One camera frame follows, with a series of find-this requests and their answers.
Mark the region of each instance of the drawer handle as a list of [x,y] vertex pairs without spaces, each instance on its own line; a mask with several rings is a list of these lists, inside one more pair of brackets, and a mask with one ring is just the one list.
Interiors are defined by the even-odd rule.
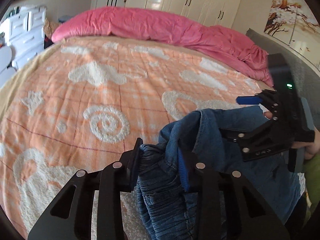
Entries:
[[29,41],[32,41],[34,38],[35,38],[35,37],[32,36],[30,39],[25,40],[25,41],[23,42],[23,44],[26,44],[26,43],[28,43]]
[[15,25],[13,28],[16,29],[16,28],[19,28],[19,27],[21,27],[21,26],[23,26],[23,23],[20,23],[20,24],[18,24],[18,25]]
[[27,58],[27,61],[31,60],[32,58],[34,58],[37,55],[38,55],[38,53],[36,52],[32,57]]

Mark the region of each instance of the human hand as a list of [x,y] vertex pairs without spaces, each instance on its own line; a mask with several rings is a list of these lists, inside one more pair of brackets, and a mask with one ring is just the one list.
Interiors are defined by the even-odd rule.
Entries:
[[[264,116],[268,119],[272,118],[271,112],[265,112]],[[306,148],[306,153],[304,158],[306,160],[312,159],[316,154],[320,154],[320,132],[315,127],[315,141],[310,142],[294,142],[292,148],[299,149],[299,148]]]

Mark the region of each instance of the pink comforter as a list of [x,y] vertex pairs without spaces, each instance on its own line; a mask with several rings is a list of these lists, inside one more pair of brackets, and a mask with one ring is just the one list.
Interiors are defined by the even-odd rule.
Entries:
[[161,11],[103,7],[81,13],[62,24],[52,35],[52,41],[88,35],[116,35],[194,49],[273,86],[267,68],[268,53],[245,35],[220,25],[206,27]]

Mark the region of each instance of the gray headboard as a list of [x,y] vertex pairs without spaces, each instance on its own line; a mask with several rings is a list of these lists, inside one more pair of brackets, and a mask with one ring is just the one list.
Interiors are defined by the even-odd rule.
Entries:
[[284,46],[249,29],[246,34],[256,45],[269,54],[281,53],[291,66],[298,93],[308,100],[315,126],[320,128],[320,77],[299,57]]

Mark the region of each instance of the silver screw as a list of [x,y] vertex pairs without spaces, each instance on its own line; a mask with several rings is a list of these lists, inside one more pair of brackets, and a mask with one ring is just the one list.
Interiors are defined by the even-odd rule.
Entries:
[[197,163],[196,167],[197,167],[197,169],[203,170],[205,168],[205,164],[204,163]]
[[77,172],[77,177],[83,177],[85,175],[85,171],[84,170],[79,170]]
[[241,177],[241,172],[239,172],[239,171],[234,171],[234,172],[232,173],[232,176],[234,176],[235,178],[240,178],[240,177]]
[[112,167],[114,167],[115,169],[119,169],[122,167],[122,163],[121,162],[116,162],[112,165]]

